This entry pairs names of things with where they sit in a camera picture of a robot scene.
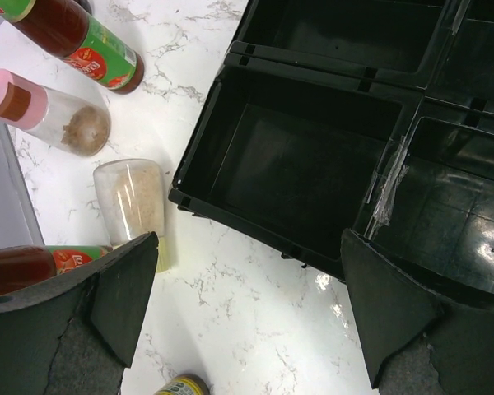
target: seasoning shaker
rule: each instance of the seasoning shaker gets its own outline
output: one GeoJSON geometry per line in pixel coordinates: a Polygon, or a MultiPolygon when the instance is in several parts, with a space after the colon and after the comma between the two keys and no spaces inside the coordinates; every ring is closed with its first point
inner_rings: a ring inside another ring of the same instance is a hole
{"type": "Polygon", "coordinates": [[[0,121],[63,151],[93,156],[110,135],[105,109],[0,69],[0,121]]]}
{"type": "Polygon", "coordinates": [[[147,232],[156,232],[156,272],[166,270],[165,208],[159,165],[147,159],[116,160],[97,167],[93,179],[112,246],[117,248],[147,232]]]}

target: black tray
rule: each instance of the black tray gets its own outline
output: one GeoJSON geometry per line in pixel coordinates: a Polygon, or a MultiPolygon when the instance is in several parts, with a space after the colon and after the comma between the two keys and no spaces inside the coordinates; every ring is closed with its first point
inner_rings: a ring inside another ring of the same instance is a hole
{"type": "Polygon", "coordinates": [[[432,103],[417,117],[365,237],[494,293],[494,118],[432,103]]]}
{"type": "Polygon", "coordinates": [[[464,5],[466,17],[427,95],[494,114],[494,0],[464,5]]]}
{"type": "Polygon", "coordinates": [[[342,279],[341,234],[369,206],[421,100],[229,54],[169,199],[342,279]]]}
{"type": "Polygon", "coordinates": [[[252,0],[232,53],[426,88],[460,0],[252,0]]]}

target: pink lid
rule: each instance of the pink lid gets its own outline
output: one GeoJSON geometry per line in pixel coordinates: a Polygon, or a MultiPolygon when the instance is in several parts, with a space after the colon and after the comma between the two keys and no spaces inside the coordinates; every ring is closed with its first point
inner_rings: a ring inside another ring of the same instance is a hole
{"type": "Polygon", "coordinates": [[[0,120],[30,130],[44,119],[48,107],[45,89],[8,70],[0,69],[0,120]]]}

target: marble countertop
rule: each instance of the marble countertop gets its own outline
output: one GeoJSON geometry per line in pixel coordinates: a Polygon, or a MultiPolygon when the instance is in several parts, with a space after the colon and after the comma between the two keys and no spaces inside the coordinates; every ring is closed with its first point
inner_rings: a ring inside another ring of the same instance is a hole
{"type": "MultiPolygon", "coordinates": [[[[106,161],[157,161],[169,185],[246,0],[94,0],[94,15],[142,56],[144,82],[116,95],[0,25],[0,68],[105,102],[108,145],[78,158],[12,130],[46,244],[107,244],[92,172],[106,161]]],[[[153,394],[183,372],[215,395],[371,391],[347,289],[313,268],[169,203],[175,265],[156,275],[123,395],[153,394]]]]}

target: brown label on cap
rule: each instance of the brown label on cap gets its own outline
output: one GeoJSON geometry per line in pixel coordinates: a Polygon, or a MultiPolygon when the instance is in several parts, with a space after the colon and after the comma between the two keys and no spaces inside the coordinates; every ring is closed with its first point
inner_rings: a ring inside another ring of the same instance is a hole
{"type": "Polygon", "coordinates": [[[31,92],[7,83],[6,97],[0,104],[0,117],[16,122],[26,113],[31,102],[31,92]]]}

